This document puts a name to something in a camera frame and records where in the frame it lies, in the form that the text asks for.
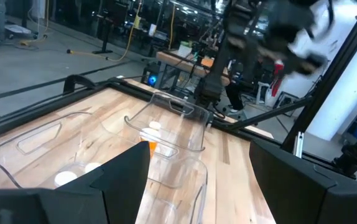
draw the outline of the transparent storage box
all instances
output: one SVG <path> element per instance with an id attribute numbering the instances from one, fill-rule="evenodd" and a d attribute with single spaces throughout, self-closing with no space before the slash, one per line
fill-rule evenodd
<path id="1" fill-rule="evenodd" d="M 160 143 L 155 150 L 159 154 L 172 157 L 181 149 L 201 152 L 205 149 L 203 135 L 208 118 L 209 112 L 199 106 L 166 93 L 154 93 L 142 110 L 132 118 L 124 117 L 123 136 L 138 141 L 145 129 L 154 128 L 159 134 L 152 135 L 152 140 Z"/>
<path id="2" fill-rule="evenodd" d="M 56 189 L 62 172 L 80 177 L 137 142 L 109 133 L 89 113 L 70 113 L 0 143 L 0 188 Z M 136 223 L 200 223 L 206 180 L 198 159 L 155 152 Z"/>

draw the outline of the blue light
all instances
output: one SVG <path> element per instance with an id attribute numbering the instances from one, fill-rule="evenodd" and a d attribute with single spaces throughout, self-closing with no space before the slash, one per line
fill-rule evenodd
<path id="1" fill-rule="evenodd" d="M 149 75 L 148 77 L 148 85 L 150 86 L 154 86 L 157 80 L 157 76 L 156 75 Z"/>

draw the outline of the red fire extinguisher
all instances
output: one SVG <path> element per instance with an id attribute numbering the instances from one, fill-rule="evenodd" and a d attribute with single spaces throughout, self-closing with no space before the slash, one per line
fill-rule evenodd
<path id="1" fill-rule="evenodd" d="M 284 63 L 281 60 L 276 60 L 274 63 L 274 81 L 271 83 L 271 95 L 276 96 L 278 89 L 282 83 L 283 75 L 280 75 L 281 70 L 284 69 Z"/>

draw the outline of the workbench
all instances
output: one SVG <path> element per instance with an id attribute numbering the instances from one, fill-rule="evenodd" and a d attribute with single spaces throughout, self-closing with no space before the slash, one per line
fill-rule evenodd
<path id="1" fill-rule="evenodd" d="M 128 80 L 128 82 L 149 91 L 156 91 L 132 80 Z M 106 88 L 0 135 L 0 142 L 40 124 L 77 111 L 97 115 L 108 131 L 119 133 L 123 128 L 124 117 L 133 116 L 145 105 L 145 101 L 112 88 Z M 270 133 L 258 128 L 247 128 L 269 138 L 272 137 Z M 274 223 L 253 173 L 249 159 L 250 142 L 210 128 L 205 132 L 203 145 L 206 149 L 201 152 L 200 160 L 208 169 L 203 224 Z"/>
<path id="2" fill-rule="evenodd" d="M 179 58 L 178 55 L 178 50 L 173 50 L 170 52 L 170 54 L 167 54 L 163 51 L 157 52 L 156 54 L 156 59 L 161 62 L 160 68 L 159 68 L 159 76 L 158 80 L 155 84 L 156 89 L 161 88 L 162 81 L 164 80 L 164 77 L 166 75 L 166 68 L 167 66 L 172 66 L 177 69 L 180 69 L 181 71 L 188 72 L 190 73 L 192 70 L 192 67 L 194 66 L 193 62 L 189 62 L 193 58 L 193 55 L 190 54 L 186 57 L 187 60 L 182 60 Z M 193 74 L 197 77 L 203 78 L 206 76 L 206 73 L 209 72 L 209 69 L 203 68 L 201 66 L 196 65 Z M 221 82 L 223 86 L 227 86 L 230 84 L 230 80 L 228 78 L 228 71 L 227 68 L 224 69 L 223 75 L 221 76 Z"/>

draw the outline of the gray floor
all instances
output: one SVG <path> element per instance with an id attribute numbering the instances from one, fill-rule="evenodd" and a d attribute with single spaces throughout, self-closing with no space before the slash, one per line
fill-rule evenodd
<path id="1" fill-rule="evenodd" d="M 18 47 L 20 47 L 16 45 L 18 39 L 9 41 L 8 45 L 0 45 L 0 93 L 124 62 L 127 63 L 118 65 L 109 70 L 88 75 L 87 77 L 98 82 L 119 75 L 135 77 L 142 74 L 142 70 L 145 66 L 145 64 L 141 62 L 142 57 L 131 52 L 120 62 L 110 62 L 88 55 L 67 54 L 67 49 L 71 49 L 74 52 L 91 52 L 98 50 L 97 46 L 100 46 L 101 42 L 56 24 L 50 26 L 51 29 L 48 39 L 41 43 L 33 43 L 38 49 L 18 49 Z M 114 53 L 107 55 L 112 59 L 120 58 L 124 52 L 124 49 L 113 45 L 108 45 L 108 48 L 114 50 Z M 18 95 L 1 98 L 0 116 L 50 96 L 57 95 L 62 92 L 62 86 L 63 83 L 58 83 Z M 226 97 L 222 97 L 220 104 L 228 105 L 229 101 Z M 246 116 L 250 118 L 262 114 L 266 110 L 268 109 L 263 106 L 248 104 L 245 113 Z M 260 122 L 257 127 L 272 133 L 274 139 L 283 141 L 293 123 L 293 118 L 280 115 L 276 118 Z M 338 138 L 339 137 L 328 142 L 305 133 L 304 150 L 332 160 L 341 154 L 341 144 Z"/>

